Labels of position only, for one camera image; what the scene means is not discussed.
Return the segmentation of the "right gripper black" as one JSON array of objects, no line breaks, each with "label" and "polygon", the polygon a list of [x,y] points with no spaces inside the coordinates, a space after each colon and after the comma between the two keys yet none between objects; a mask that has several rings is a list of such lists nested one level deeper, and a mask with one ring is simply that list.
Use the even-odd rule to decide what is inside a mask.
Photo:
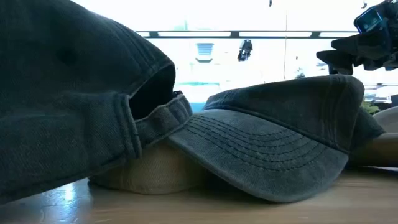
[{"label": "right gripper black", "polygon": [[355,56],[367,71],[397,68],[397,1],[382,1],[367,8],[353,22],[359,34],[333,40],[336,50],[316,53],[330,75],[352,75]]}]

